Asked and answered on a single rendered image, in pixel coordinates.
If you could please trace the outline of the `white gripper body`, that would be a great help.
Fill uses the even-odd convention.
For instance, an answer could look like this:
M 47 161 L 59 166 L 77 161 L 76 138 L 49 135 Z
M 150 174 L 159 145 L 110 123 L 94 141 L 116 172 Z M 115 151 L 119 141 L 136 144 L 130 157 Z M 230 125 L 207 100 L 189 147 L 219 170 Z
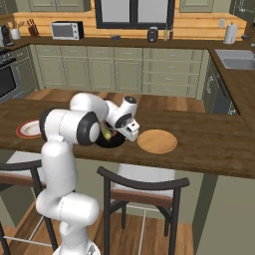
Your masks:
M 139 124 L 136 121 L 132 121 L 125 127 L 118 128 L 118 132 L 130 141 L 135 141 L 137 139 L 138 130 Z

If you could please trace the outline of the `black bowl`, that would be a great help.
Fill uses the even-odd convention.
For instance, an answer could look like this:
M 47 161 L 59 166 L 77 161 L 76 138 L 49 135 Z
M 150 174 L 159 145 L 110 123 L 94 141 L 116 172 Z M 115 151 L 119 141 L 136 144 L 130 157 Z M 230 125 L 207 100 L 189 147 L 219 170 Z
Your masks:
M 96 144 L 104 148 L 114 148 L 121 146 L 126 141 L 126 137 L 124 135 L 112 128 L 110 129 L 110 133 L 112 135 L 110 139 L 106 139 L 103 134 L 100 133 Z

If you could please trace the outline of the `round wooden plate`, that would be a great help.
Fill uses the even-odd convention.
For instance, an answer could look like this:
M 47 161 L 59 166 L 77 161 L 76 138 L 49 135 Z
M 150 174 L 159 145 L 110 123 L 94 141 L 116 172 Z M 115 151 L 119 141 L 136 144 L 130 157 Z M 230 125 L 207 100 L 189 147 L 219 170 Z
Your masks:
M 163 154 L 171 152 L 176 148 L 177 139 L 169 131 L 149 129 L 138 136 L 137 144 L 147 152 Z

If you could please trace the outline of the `green base cupboard run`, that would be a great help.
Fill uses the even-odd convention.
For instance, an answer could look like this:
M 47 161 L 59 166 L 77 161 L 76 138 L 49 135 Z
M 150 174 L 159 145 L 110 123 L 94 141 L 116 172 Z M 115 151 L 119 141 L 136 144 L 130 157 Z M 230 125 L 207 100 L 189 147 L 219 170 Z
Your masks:
M 14 52 L 23 92 L 38 88 L 200 99 L 205 50 L 25 46 Z

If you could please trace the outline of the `dark wooden stool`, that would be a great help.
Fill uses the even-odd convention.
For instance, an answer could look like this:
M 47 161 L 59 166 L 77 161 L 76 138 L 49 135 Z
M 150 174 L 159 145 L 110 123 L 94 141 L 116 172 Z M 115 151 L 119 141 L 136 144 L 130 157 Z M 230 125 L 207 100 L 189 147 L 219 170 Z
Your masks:
M 29 186 L 34 189 L 36 195 L 43 190 L 44 185 L 41 183 L 38 168 L 42 166 L 40 159 L 15 163 L 0 163 L 0 190 L 4 190 L 9 185 Z M 7 236 L 4 233 L 2 223 L 0 222 L 0 243 L 4 255 L 11 255 Z
M 122 229 L 125 229 L 127 204 L 130 202 L 151 204 L 161 212 L 165 220 L 164 235 L 170 230 L 168 255 L 174 255 L 180 191 L 190 184 L 189 179 L 142 182 L 127 179 L 102 166 L 97 173 L 104 178 L 104 255 L 110 255 L 111 214 L 122 210 Z

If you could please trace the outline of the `dark dishwasher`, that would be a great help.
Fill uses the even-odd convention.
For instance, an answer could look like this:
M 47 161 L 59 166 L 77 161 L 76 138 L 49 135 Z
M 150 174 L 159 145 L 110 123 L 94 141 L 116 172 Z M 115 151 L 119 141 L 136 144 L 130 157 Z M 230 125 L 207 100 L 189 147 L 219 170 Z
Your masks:
M 212 59 L 208 61 L 202 102 L 207 113 L 238 115 L 238 110 Z

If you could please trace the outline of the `black round jar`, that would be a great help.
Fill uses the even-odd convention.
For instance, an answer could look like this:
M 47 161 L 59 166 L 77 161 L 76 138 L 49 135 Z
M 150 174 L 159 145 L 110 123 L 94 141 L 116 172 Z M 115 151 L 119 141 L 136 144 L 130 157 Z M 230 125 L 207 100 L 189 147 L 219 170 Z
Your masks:
M 154 43 L 157 41 L 157 38 L 158 38 L 158 28 L 153 26 L 153 27 L 150 27 L 148 30 L 147 30 L 147 40 L 150 42 L 150 43 Z

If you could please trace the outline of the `red rimmed white plate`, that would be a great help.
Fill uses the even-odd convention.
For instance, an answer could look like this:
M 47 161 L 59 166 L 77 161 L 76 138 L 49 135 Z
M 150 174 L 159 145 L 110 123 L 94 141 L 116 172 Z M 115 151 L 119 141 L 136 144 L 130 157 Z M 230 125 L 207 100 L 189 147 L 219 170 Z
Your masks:
M 28 120 L 16 128 L 16 135 L 20 138 L 37 138 L 41 136 L 39 121 Z

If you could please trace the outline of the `dark framed window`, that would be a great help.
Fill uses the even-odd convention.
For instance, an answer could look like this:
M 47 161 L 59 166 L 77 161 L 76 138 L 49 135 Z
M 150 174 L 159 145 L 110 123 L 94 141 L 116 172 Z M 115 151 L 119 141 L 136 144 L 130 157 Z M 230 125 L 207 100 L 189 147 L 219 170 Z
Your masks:
M 175 0 L 94 0 L 98 29 L 169 28 Z

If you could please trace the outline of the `white toaster oven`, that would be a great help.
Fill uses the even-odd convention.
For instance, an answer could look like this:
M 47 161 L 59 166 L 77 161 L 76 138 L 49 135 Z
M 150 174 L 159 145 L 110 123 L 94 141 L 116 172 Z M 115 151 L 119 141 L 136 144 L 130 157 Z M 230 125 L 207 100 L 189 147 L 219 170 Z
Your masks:
M 55 21 L 51 23 L 54 40 L 81 40 L 84 38 L 82 21 Z

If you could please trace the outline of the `grey sink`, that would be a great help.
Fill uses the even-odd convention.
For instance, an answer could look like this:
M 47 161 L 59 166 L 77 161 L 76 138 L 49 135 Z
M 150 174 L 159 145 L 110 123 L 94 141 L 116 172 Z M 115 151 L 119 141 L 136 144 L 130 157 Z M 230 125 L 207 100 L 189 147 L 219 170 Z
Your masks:
M 225 69 L 255 70 L 255 54 L 249 50 L 216 50 Z

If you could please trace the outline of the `black built-in oven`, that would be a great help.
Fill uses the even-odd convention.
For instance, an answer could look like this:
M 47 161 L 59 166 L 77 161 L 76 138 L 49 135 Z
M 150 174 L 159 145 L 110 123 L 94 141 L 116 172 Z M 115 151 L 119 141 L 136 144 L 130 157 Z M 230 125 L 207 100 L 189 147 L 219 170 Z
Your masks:
M 22 92 L 15 62 L 9 49 L 0 49 L 0 104 Z

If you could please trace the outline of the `white paper towel roll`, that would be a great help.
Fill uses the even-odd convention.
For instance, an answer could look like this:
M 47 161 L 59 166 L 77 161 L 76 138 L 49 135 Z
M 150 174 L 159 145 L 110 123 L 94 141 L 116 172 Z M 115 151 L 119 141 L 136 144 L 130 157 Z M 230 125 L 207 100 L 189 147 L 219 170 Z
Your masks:
M 235 37 L 237 34 L 238 26 L 231 22 L 227 25 L 226 31 L 225 31 L 225 38 L 224 38 L 224 44 L 234 44 L 235 43 Z

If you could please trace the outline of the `knife block with knives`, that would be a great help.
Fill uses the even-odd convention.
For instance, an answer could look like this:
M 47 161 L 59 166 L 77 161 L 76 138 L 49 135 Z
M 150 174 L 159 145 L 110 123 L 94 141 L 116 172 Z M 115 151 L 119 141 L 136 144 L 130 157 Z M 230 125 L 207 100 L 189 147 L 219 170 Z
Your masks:
M 28 31 L 29 31 L 30 35 L 34 38 L 38 37 L 39 36 L 39 31 L 37 29 L 36 24 L 34 23 L 34 20 L 29 19 L 27 21 L 27 25 L 28 25 Z

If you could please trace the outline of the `white pot with utensils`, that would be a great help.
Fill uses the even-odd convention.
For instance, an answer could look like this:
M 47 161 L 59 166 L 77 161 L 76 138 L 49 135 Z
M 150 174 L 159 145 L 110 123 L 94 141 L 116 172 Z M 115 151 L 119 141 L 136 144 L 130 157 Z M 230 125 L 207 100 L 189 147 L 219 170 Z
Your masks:
M 11 37 L 13 40 L 20 40 L 20 28 L 24 25 L 24 21 L 16 22 L 8 22 L 8 27 L 10 28 Z

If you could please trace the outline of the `black coffee machine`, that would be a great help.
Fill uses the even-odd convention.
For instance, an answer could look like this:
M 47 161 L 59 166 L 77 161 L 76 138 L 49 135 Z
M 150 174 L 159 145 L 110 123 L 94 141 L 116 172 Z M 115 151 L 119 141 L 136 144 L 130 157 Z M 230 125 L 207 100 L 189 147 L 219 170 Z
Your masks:
M 6 25 L 0 26 L 0 47 L 11 47 L 14 43 L 10 40 L 9 30 Z

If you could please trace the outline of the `green wall cupboard run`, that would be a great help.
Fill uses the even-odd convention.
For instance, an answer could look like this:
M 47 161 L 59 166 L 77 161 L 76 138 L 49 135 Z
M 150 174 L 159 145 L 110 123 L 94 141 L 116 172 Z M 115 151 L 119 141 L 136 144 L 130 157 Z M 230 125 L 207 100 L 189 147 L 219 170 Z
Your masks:
M 19 12 L 88 12 L 91 0 L 15 0 Z

